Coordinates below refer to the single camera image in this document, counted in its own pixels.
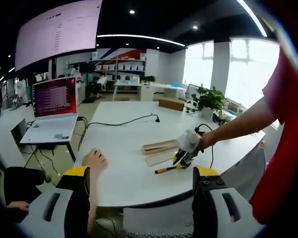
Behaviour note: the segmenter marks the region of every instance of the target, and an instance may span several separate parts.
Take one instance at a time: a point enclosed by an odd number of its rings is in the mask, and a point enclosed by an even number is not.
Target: large monitor
[[[102,0],[83,0],[44,12],[21,26],[15,70],[71,51],[94,49]]]
[[[34,116],[45,117],[76,113],[75,77],[33,84]]]

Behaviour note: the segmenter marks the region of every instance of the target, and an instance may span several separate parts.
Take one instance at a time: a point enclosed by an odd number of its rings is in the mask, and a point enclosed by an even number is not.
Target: ceiling
[[[0,1],[0,77],[14,67],[20,26],[45,11],[73,1]],[[263,22],[262,25],[268,36],[274,38]],[[169,0],[103,0],[97,34],[144,35],[185,45],[213,39],[221,41],[230,36],[262,36],[236,0],[187,0],[184,4]],[[160,47],[167,53],[183,49],[174,44],[140,38],[98,38],[97,43],[100,48],[126,47],[126,43],[130,48]]]

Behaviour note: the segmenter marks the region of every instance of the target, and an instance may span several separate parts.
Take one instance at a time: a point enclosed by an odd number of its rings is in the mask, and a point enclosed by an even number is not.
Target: wooden plank
[[[178,147],[169,149],[167,151],[163,151],[160,153],[156,153],[154,155],[146,156],[145,160],[149,166],[157,165],[167,160],[173,159],[173,157],[178,152]]]

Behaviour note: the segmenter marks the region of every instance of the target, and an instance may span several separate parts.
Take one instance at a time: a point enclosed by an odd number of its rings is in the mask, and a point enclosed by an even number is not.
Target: human hand
[[[91,170],[100,173],[107,167],[107,160],[100,150],[92,149],[84,157],[82,165],[88,166]]]
[[[202,135],[202,140],[200,142],[200,150],[204,152],[204,149],[213,146],[216,143],[216,140],[214,138],[213,131],[210,132],[204,132]]]
[[[9,205],[7,205],[7,208],[18,208],[22,211],[28,212],[29,204],[24,201],[15,201],[15,202],[11,202]]]

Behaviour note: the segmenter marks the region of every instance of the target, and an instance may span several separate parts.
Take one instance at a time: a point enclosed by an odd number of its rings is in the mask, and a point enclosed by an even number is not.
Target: brown box
[[[169,108],[181,112],[184,108],[184,102],[173,98],[160,98],[159,107]]]

